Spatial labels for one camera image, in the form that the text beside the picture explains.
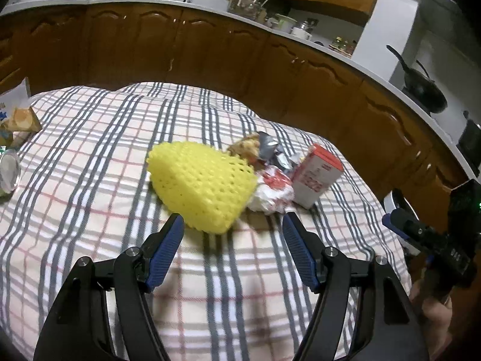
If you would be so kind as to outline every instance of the milk carton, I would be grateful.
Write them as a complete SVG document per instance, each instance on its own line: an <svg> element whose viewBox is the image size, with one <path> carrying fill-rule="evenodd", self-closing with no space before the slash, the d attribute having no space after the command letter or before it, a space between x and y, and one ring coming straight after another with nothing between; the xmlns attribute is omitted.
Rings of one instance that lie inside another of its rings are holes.
<svg viewBox="0 0 481 361"><path fill-rule="evenodd" d="M343 172L341 160L314 144L292 176L294 202L309 209Z"/></svg>

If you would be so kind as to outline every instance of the white cup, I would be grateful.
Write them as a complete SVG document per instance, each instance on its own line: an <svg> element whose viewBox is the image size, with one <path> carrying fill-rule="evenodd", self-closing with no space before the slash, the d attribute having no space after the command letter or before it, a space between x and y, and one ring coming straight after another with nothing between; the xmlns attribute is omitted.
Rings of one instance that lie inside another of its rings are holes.
<svg viewBox="0 0 481 361"><path fill-rule="evenodd" d="M306 41L311 39L311 34L309 34L307 31L302 30L302 28L294 27L291 34L297 38L301 38Z"/></svg>

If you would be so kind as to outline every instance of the metal screw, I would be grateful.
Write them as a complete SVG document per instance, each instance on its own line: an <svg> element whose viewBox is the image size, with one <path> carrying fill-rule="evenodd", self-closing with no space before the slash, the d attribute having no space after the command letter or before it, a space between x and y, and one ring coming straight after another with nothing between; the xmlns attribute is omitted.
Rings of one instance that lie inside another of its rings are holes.
<svg viewBox="0 0 481 361"><path fill-rule="evenodd" d="M378 255L376 257L376 262L382 266L386 265L388 263L388 260L385 257L382 257L381 255Z"/></svg>
<svg viewBox="0 0 481 361"><path fill-rule="evenodd" d="M138 247L131 247L131 248L127 248L126 250L126 254L129 256L129 257L136 257L140 252L140 248Z"/></svg>
<svg viewBox="0 0 481 361"><path fill-rule="evenodd" d="M338 250L334 247L326 247L326 255L328 257L335 257L338 254Z"/></svg>
<svg viewBox="0 0 481 361"><path fill-rule="evenodd" d="M79 266L86 266L86 265L89 264L89 262L90 262L90 258L89 258L89 257L81 257L81 258L78 259L77 264L78 264Z"/></svg>

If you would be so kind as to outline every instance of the yellow foam fruit net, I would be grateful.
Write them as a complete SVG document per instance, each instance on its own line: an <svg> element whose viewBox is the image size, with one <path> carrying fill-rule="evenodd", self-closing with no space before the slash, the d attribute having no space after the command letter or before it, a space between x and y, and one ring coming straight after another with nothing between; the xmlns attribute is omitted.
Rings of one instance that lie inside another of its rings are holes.
<svg viewBox="0 0 481 361"><path fill-rule="evenodd" d="M224 233L256 188L246 160L196 142L163 142L149 152L152 186L190 227Z"/></svg>

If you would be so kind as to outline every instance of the checkered tablecloth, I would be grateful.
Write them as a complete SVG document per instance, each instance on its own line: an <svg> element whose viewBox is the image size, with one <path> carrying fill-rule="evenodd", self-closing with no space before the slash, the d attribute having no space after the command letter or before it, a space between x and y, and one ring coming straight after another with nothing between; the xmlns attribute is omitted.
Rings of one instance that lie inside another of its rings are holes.
<svg viewBox="0 0 481 361"><path fill-rule="evenodd" d="M349 257L373 251L393 265L406 290L401 246L381 224L382 207L327 140L259 118L229 97L184 85L142 83L111 92L76 86L35 96L40 133L19 148L24 173L0 203L0 324L26 357L75 261L115 258L141 245L169 216L155 195L146 156L162 141L189 140L225 150L263 130L288 154L317 142L345 173L309 211L298 215L324 244ZM162 286L148 302L172 360L291 359L317 296L304 287L279 233L280 215L245 211L225 235L186 229ZM109 318L117 354L127 357L114 292ZM352 289L338 347L353 333Z"/></svg>

